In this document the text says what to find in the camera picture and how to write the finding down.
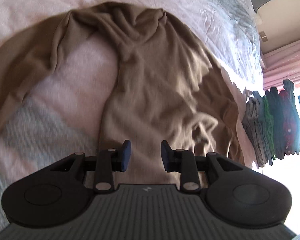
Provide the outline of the brown knit sweater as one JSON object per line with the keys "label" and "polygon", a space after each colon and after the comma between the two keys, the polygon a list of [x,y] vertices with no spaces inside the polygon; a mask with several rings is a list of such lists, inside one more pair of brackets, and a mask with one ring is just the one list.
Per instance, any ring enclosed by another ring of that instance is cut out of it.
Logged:
{"label": "brown knit sweater", "polygon": [[91,35],[104,36],[119,58],[115,87],[102,115],[101,150],[132,143],[115,183],[177,183],[166,173],[160,143],[196,155],[218,152],[244,164],[238,106],[219,62],[172,14],[124,3],[71,10],[27,28],[0,48],[0,131],[29,91],[53,74]]}

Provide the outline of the pink and grey bedspread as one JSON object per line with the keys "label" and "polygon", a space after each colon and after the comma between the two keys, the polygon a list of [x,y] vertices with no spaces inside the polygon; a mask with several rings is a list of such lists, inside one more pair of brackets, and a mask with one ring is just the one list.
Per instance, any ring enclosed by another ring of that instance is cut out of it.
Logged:
{"label": "pink and grey bedspread", "polygon": [[[48,17],[104,2],[161,8],[179,18],[220,61],[237,103],[243,91],[262,89],[251,0],[0,0],[0,47]],[[1,208],[8,185],[76,151],[94,153],[116,75],[115,51],[91,35],[33,89],[0,133],[0,231],[8,224]]]}

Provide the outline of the khaki folded garment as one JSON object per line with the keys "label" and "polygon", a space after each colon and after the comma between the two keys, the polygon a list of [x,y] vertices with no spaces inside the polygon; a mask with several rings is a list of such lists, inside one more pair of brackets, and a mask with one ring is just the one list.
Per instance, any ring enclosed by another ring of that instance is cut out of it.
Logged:
{"label": "khaki folded garment", "polygon": [[258,167],[265,167],[267,159],[264,153],[262,134],[258,123],[257,103],[257,99],[252,97],[249,98],[249,101],[246,103],[242,124],[253,145]]}

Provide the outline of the green folded garment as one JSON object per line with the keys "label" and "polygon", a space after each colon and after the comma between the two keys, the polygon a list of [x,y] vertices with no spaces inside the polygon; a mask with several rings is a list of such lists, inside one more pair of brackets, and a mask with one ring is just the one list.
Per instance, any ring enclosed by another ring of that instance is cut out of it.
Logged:
{"label": "green folded garment", "polygon": [[269,151],[271,158],[273,160],[276,159],[276,153],[275,153],[275,147],[274,147],[274,141],[273,141],[273,128],[274,128],[274,120],[273,116],[270,113],[269,108],[269,102],[267,100],[267,97],[264,96],[263,98],[263,104],[264,104],[264,118],[266,122],[266,137],[269,145]]}

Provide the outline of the blue-grey folded garment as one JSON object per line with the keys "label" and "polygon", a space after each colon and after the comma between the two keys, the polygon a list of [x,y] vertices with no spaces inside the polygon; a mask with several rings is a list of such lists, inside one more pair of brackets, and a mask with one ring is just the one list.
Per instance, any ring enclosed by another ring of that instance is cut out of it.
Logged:
{"label": "blue-grey folded garment", "polygon": [[263,148],[264,153],[266,155],[267,163],[272,166],[273,165],[273,159],[271,158],[270,151],[269,151],[269,145],[266,137],[266,122],[264,118],[264,104],[263,104],[263,97],[260,96],[258,91],[253,91],[253,96],[255,99],[257,99],[258,103],[258,110],[257,110],[257,117],[258,117],[258,123],[259,128],[262,134],[262,141],[263,141]]}

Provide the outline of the red patterned folded garment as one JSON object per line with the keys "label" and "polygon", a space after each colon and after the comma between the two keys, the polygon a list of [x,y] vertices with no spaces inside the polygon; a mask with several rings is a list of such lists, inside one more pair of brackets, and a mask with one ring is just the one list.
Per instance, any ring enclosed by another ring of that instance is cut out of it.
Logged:
{"label": "red patterned folded garment", "polygon": [[296,153],[296,143],[298,135],[298,124],[295,117],[294,107],[290,101],[289,93],[281,90],[279,93],[282,103],[283,113],[283,136],[285,139],[285,154],[291,155]]}

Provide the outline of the pink curtain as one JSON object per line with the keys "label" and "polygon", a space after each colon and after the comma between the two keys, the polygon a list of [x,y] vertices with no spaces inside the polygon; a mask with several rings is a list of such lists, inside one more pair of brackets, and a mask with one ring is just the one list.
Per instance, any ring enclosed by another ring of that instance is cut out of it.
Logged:
{"label": "pink curtain", "polygon": [[264,54],[262,60],[264,90],[282,87],[285,79],[300,88],[300,40]]}

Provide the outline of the wall socket plate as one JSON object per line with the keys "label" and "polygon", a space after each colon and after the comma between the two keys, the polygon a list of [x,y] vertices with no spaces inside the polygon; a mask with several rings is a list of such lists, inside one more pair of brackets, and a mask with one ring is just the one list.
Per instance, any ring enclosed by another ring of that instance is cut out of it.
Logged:
{"label": "wall socket plate", "polygon": [[267,38],[266,33],[264,31],[259,32],[259,36],[260,36],[262,42],[267,42],[268,41],[268,38]]}

